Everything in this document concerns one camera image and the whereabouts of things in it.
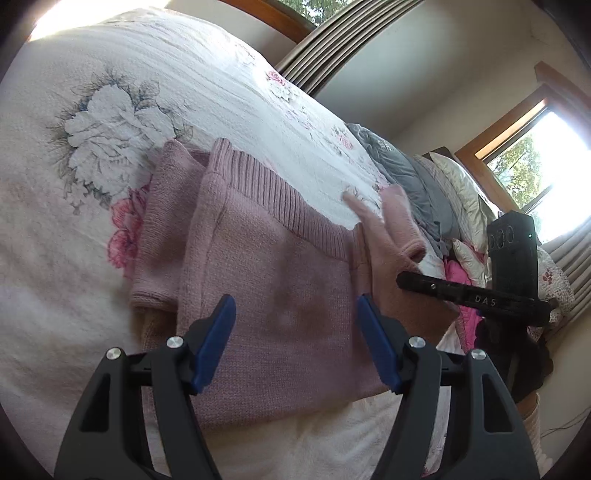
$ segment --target striped curtain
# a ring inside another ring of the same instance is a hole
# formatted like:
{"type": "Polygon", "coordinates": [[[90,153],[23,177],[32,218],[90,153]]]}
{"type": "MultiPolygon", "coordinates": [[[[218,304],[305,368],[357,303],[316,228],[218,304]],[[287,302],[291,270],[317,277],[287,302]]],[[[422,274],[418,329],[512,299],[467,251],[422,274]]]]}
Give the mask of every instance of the striped curtain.
{"type": "Polygon", "coordinates": [[[310,33],[275,67],[315,96],[369,40],[423,0],[356,0],[310,33]]]}
{"type": "Polygon", "coordinates": [[[563,325],[578,319],[591,304],[591,217],[576,229],[542,245],[569,279],[574,306],[563,325]]]}

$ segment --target wooden window frame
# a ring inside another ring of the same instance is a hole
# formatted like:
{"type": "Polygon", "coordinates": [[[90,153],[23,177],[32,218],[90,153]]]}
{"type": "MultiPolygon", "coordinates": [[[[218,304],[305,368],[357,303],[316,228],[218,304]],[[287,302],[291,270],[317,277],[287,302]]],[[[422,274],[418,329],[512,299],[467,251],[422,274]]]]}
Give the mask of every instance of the wooden window frame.
{"type": "Polygon", "coordinates": [[[458,160],[474,177],[487,197],[503,212],[520,212],[521,209],[488,168],[485,160],[488,155],[495,153],[495,150],[511,142],[524,128],[535,122],[536,118],[545,112],[553,111],[565,120],[583,141],[591,145],[591,123],[580,110],[573,107],[572,103],[573,98],[576,98],[582,108],[591,109],[590,97],[544,62],[538,63],[535,71],[538,80],[547,83],[543,83],[499,121],[456,152],[458,160]],[[565,98],[565,92],[571,96],[571,101],[565,98]]]}
{"type": "Polygon", "coordinates": [[[279,0],[220,0],[261,20],[299,43],[315,28],[312,22],[279,0]]]}

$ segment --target metal screw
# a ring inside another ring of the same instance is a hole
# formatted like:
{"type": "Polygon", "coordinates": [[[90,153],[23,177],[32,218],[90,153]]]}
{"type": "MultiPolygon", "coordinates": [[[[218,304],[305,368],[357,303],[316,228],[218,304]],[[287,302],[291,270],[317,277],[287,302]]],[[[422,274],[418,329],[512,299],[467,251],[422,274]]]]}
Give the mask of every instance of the metal screw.
{"type": "Polygon", "coordinates": [[[178,348],[183,346],[184,340],[183,337],[174,336],[166,340],[166,346],[168,348],[178,348]]]}
{"type": "Polygon", "coordinates": [[[121,348],[113,347],[107,350],[107,358],[109,360],[117,360],[121,356],[121,348]]]}
{"type": "Polygon", "coordinates": [[[408,339],[408,344],[413,348],[423,348],[427,342],[423,337],[410,337],[408,339]]]}
{"type": "Polygon", "coordinates": [[[484,350],[480,350],[479,348],[475,348],[472,351],[472,358],[474,360],[484,360],[486,358],[486,352],[484,350]]]}

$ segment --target cable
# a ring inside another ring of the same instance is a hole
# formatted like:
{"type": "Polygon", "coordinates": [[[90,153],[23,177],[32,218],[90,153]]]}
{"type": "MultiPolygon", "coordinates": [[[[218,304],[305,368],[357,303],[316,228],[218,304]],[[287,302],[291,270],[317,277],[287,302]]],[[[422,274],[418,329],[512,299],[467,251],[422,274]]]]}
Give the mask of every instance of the cable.
{"type": "Polygon", "coordinates": [[[584,409],[576,417],[573,417],[568,422],[562,424],[560,427],[556,427],[555,429],[546,430],[544,433],[542,433],[542,435],[540,435],[540,439],[542,439],[544,437],[547,437],[548,435],[550,435],[550,434],[552,434],[554,432],[558,432],[560,430],[568,430],[568,429],[574,427],[575,425],[581,423],[583,420],[585,420],[587,418],[587,412],[589,410],[591,410],[591,406],[589,406],[586,409],[584,409]]]}

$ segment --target sunlight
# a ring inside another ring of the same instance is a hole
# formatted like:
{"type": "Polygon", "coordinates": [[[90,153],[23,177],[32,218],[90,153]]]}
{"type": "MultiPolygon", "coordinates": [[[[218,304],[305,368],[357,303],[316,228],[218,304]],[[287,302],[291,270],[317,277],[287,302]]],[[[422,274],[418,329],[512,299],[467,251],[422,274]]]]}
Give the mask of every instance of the sunlight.
{"type": "Polygon", "coordinates": [[[553,185],[534,210],[541,219],[537,233],[544,243],[575,228],[591,215],[591,151],[553,112],[542,118],[531,132],[541,157],[542,184],[553,185]]]}
{"type": "Polygon", "coordinates": [[[164,8],[168,3],[170,0],[61,0],[39,19],[30,40],[60,30],[97,24],[135,8],[164,8]]]}

